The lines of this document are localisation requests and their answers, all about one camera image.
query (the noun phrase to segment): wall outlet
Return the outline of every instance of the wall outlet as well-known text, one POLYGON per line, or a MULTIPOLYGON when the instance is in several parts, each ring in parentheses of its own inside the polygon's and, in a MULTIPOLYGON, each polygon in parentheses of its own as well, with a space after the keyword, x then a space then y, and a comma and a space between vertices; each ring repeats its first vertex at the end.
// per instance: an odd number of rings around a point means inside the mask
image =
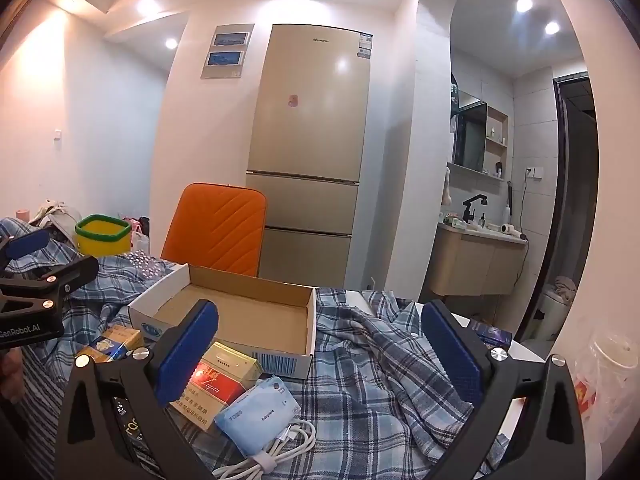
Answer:
POLYGON ((542 178, 545 173, 544 168, 541 166, 527 168, 526 172, 527 178, 542 178))

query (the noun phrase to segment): plaid bedsheet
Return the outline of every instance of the plaid bedsheet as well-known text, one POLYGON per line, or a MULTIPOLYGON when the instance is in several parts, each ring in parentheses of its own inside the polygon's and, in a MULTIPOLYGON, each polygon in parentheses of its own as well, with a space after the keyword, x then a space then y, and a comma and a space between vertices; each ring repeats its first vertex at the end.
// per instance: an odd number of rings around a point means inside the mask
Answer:
MULTIPOLYGON (((316 446, 264 478, 422 479, 472 411, 421 336, 413 302, 380 292, 363 296, 375 316, 347 305, 344 290, 318 289, 310 375, 286 380, 300 418, 316 427, 316 446)), ((226 437, 201 433, 172 415, 211 469, 242 460, 226 437)), ((497 439, 482 473, 497 467, 507 444, 506 437, 497 439)))
MULTIPOLYGON (((15 219, 0 220, 2 236, 30 229, 15 219)), ((9 270, 38 275, 75 257, 72 248, 51 241, 44 250, 12 262, 9 270)), ((126 304, 155 281, 123 256, 99 260, 96 282, 68 301, 65 335, 23 351, 23 403, 30 426, 38 428, 30 432, 27 444, 44 478, 52 478, 62 388, 73 356, 108 324, 130 325, 126 304)), ((286 381, 302 408, 301 418, 316 426, 318 440, 312 452, 279 465, 265 478, 421 479, 471 412, 421 336, 415 305, 392 294, 363 295, 374 316, 346 304, 343 290, 318 290, 318 336, 310 376, 286 381)), ((242 460, 226 437, 203 434, 169 411, 207 466, 242 460)), ((507 443, 505 437, 497 439, 482 473, 497 466, 507 443)))

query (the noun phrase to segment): refrigerator door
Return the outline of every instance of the refrigerator door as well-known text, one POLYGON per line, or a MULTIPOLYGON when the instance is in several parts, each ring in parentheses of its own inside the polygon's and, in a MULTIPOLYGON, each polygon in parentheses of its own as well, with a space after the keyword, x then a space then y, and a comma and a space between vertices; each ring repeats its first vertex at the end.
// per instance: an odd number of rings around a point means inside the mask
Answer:
POLYGON ((265 229, 258 275, 276 282, 344 286, 350 237, 265 229))
POLYGON ((273 25, 255 110, 250 171, 357 182, 369 94, 360 33, 273 25))
POLYGON ((248 174, 246 186, 267 198, 270 227, 351 234, 358 186, 259 174, 248 174))

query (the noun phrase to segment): orange chair backrest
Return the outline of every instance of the orange chair backrest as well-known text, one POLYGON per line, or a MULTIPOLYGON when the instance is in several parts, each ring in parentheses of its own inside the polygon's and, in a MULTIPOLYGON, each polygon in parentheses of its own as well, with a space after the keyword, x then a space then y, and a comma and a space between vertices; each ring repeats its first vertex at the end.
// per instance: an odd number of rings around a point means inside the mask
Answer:
POLYGON ((190 184, 180 197, 162 258, 257 276, 267 201, 253 189, 190 184))

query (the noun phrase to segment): green rim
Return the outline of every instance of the green rim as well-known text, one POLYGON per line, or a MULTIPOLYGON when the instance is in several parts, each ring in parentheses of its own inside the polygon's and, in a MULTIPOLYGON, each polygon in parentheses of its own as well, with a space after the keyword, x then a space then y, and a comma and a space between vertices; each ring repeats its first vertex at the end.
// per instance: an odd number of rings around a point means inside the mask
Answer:
POLYGON ((125 222, 124 220, 120 220, 119 218, 114 218, 113 216, 91 215, 87 218, 82 219, 76 224, 76 234, 83 236, 84 238, 89 238, 89 240, 96 240, 98 242, 117 242, 118 240, 122 240, 130 232, 131 224, 129 222, 125 222), (122 226, 122 231, 114 235, 101 235, 83 229, 85 225, 87 225, 89 222, 93 222, 94 220, 102 220, 104 222, 122 226))

